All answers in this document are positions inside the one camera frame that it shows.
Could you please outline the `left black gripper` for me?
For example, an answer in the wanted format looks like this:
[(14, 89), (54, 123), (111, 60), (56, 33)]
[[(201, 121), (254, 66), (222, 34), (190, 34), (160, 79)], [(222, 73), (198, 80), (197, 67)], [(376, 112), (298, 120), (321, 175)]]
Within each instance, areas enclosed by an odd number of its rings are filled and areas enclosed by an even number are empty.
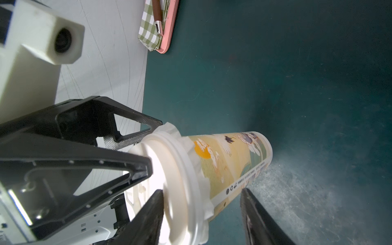
[(152, 175), (147, 157), (37, 134), (1, 138), (1, 231), (45, 240)]

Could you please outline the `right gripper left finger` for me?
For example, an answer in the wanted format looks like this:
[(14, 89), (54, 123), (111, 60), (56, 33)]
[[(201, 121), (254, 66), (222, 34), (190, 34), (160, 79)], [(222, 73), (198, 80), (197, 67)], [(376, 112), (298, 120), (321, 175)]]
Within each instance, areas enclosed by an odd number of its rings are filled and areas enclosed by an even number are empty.
[(105, 245), (157, 245), (164, 215), (163, 190), (159, 189), (144, 204), (136, 217), (115, 239)]

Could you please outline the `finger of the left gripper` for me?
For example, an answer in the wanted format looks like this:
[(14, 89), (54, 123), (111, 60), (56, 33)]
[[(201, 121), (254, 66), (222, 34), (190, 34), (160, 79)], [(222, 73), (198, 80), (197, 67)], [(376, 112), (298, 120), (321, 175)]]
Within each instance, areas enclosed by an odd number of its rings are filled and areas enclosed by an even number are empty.
[[(116, 126), (116, 115), (145, 124), (148, 129), (122, 135)], [(67, 100), (1, 124), (1, 136), (27, 130), (87, 145), (96, 145), (96, 139), (101, 137), (105, 148), (119, 150), (141, 142), (162, 124), (108, 97), (91, 96)]]

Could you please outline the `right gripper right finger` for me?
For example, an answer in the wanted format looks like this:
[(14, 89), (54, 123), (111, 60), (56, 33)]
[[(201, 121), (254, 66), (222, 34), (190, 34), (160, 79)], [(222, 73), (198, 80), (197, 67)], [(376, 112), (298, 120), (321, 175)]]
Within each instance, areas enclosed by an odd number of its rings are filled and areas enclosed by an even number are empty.
[(240, 204), (248, 245), (295, 245), (248, 188), (242, 190)]

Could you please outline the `white plastic cup lid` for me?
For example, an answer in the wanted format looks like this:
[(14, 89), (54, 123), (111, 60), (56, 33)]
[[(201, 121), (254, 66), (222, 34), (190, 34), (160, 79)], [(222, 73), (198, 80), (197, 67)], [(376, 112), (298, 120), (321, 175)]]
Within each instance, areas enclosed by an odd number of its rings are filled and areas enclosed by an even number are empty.
[(185, 191), (173, 155), (160, 136), (145, 137), (132, 147), (132, 154), (151, 159), (152, 176), (125, 191), (127, 212), (133, 220), (144, 204), (158, 190), (163, 190), (164, 215), (160, 230), (161, 245), (202, 245), (209, 238), (209, 221), (195, 217), (188, 210)]

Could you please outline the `printed paper milk tea cup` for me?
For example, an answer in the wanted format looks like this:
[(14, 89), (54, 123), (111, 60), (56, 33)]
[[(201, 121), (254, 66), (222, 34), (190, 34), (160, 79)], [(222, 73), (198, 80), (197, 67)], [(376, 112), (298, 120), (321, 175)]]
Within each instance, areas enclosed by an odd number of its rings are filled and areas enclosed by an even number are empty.
[(214, 217), (272, 162), (272, 146), (259, 132), (196, 135), (190, 140), (210, 181)]

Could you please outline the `green checkered cloth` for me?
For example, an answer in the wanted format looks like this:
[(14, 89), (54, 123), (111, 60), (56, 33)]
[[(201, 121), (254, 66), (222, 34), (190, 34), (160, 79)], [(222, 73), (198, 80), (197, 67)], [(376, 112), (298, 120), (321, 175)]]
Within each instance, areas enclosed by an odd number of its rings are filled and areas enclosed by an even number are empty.
[(138, 39), (149, 51), (160, 48), (162, 36), (157, 33), (151, 0), (145, 0)]

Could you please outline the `pink tray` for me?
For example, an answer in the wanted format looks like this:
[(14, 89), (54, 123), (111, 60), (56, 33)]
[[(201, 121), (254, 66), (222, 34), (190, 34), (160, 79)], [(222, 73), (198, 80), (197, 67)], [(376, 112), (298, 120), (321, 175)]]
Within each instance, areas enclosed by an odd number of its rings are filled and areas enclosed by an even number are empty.
[(171, 38), (174, 32), (176, 15), (178, 12), (179, 0), (166, 1), (163, 10), (163, 36), (161, 39), (160, 48), (156, 51), (160, 54), (165, 54), (170, 47)]

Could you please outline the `wooden handled spatula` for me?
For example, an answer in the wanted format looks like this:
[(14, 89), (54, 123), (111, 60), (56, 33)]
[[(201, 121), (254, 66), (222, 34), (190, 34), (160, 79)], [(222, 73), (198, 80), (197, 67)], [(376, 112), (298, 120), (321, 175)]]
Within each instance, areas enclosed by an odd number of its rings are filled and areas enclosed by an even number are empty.
[(162, 34), (163, 34), (163, 27), (162, 27), (163, 15), (162, 15), (161, 4), (160, 4), (159, 0), (151, 0), (151, 2), (152, 2), (152, 7), (153, 7), (154, 25), (155, 25), (157, 34), (159, 36), (162, 36)]

